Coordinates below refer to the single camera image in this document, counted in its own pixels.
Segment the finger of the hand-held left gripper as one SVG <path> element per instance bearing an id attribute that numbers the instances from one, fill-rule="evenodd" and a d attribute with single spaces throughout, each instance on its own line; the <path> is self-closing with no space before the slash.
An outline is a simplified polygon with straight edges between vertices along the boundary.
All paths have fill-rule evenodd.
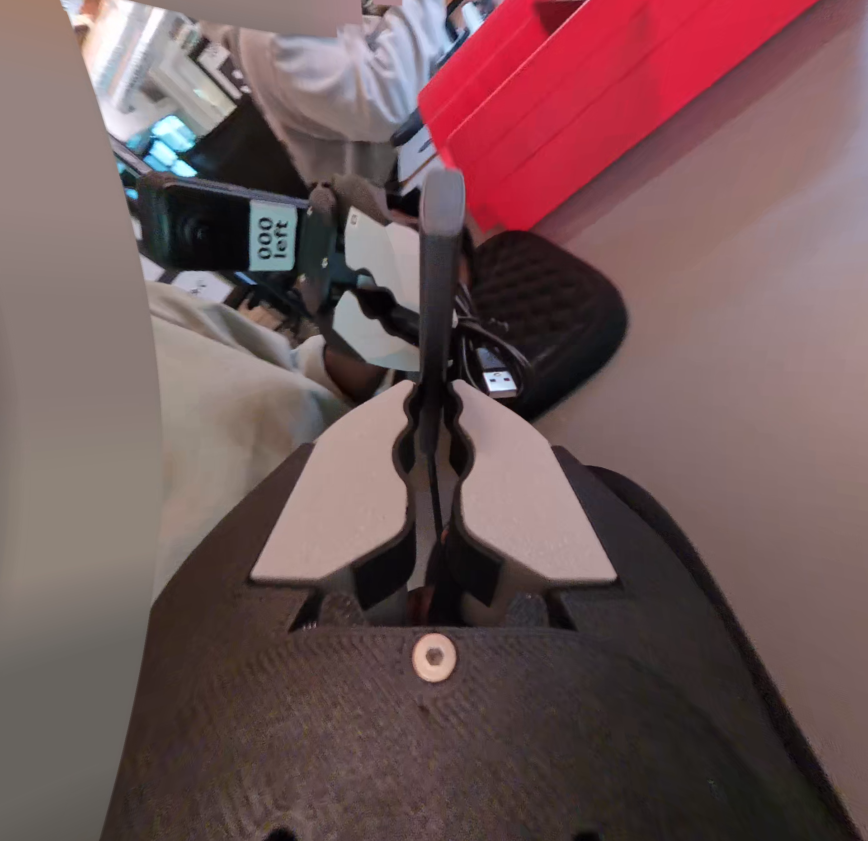
<path id="1" fill-rule="evenodd" d="M 344 226 L 344 259 L 366 285 L 390 293 L 420 291 L 420 239 L 406 225 L 384 224 L 351 206 Z"/>
<path id="2" fill-rule="evenodd" d="M 419 314 L 384 291 L 348 291 L 336 304 L 331 330 L 363 362 L 381 368 L 418 372 Z"/>

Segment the black textured pad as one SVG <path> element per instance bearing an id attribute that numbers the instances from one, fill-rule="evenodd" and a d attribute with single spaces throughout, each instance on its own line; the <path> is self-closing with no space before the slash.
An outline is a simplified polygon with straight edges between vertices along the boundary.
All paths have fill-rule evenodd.
<path id="1" fill-rule="evenodd" d="M 506 401 L 529 422 L 586 384 L 615 355 L 628 315 L 616 286 L 550 240 L 509 230 L 465 241 L 472 317 L 529 366 Z"/>

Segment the person's left forearm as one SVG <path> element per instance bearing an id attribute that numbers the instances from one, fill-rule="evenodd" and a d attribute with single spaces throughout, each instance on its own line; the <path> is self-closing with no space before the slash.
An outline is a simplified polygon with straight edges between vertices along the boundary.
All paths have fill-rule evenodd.
<path id="1" fill-rule="evenodd" d="M 353 404 L 326 370 L 321 336 L 295 348 L 224 304 L 145 286 L 163 435 L 156 598 L 241 500 Z"/>

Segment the person's left hand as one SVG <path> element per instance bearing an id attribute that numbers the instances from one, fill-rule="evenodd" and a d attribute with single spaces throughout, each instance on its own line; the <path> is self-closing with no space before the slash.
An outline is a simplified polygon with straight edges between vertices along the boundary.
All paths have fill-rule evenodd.
<path id="1" fill-rule="evenodd" d="M 323 349 L 326 374 L 353 404 L 362 404 L 375 397 L 391 382 L 394 372 L 348 356 L 329 345 Z"/>

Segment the red paper gift bag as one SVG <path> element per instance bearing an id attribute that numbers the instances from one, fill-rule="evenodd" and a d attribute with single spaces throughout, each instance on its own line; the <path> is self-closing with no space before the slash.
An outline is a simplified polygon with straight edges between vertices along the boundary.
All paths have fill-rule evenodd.
<path id="1" fill-rule="evenodd" d="M 419 95 L 483 230 L 527 230 L 820 0 L 504 0 Z"/>

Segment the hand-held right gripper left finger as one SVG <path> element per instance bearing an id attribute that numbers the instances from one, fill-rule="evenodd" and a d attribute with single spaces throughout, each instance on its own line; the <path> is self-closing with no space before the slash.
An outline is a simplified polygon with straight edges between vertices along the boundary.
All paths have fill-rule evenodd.
<path id="1" fill-rule="evenodd" d="M 257 585 L 353 594 L 364 611 L 402 591 L 416 564 L 408 490 L 414 426 L 404 380 L 331 425 L 310 450 L 259 558 Z"/>

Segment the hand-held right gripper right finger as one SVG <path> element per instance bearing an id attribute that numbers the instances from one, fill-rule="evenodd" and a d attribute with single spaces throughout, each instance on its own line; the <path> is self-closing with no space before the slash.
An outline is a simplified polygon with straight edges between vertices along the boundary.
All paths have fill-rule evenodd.
<path id="1" fill-rule="evenodd" d="M 451 386 L 458 484 L 446 557 L 463 611 L 505 611 L 518 595 L 608 587 L 617 573 L 553 448 L 508 407 Z"/>

